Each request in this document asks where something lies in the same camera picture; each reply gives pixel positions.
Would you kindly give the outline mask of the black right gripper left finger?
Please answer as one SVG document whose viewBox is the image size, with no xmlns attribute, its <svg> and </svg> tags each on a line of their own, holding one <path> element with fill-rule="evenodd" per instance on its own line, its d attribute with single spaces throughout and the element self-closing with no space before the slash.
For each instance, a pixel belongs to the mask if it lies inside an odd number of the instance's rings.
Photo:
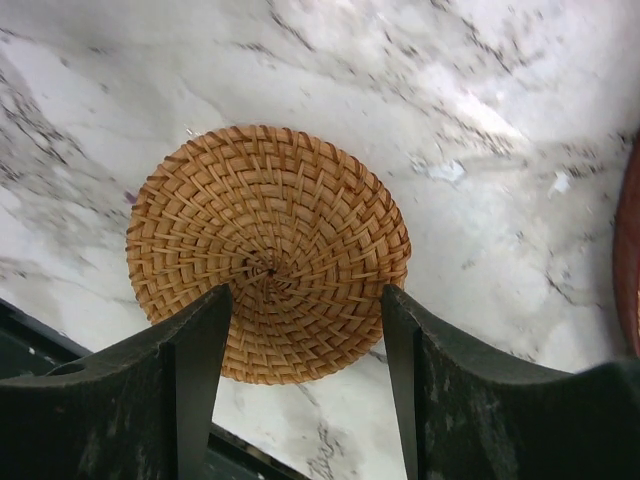
<svg viewBox="0 0 640 480">
<path fill-rule="evenodd" d="M 2 380 L 2 478 L 199 478 L 231 314 L 219 285 L 104 350 Z"/>
</svg>

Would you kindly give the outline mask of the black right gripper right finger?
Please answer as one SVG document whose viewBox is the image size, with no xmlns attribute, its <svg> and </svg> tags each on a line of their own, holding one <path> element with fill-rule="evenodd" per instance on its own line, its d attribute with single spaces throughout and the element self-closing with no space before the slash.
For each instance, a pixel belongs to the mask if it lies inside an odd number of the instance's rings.
<svg viewBox="0 0 640 480">
<path fill-rule="evenodd" d="M 561 372 L 484 343 L 397 286 L 381 308 L 409 478 L 638 477 L 637 360 Z"/>
</svg>

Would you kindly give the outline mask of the woven rattan coaster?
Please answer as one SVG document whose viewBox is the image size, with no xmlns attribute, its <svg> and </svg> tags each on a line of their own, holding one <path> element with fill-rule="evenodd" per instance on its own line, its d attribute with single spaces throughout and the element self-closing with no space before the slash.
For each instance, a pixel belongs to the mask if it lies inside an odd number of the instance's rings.
<svg viewBox="0 0 640 480">
<path fill-rule="evenodd" d="M 227 285 L 223 375 L 284 385 L 336 373 L 382 339 L 382 291 L 405 283 L 411 243 L 389 190 L 356 157 L 250 125 L 210 131 L 157 166 L 126 254 L 151 323 Z"/>
</svg>

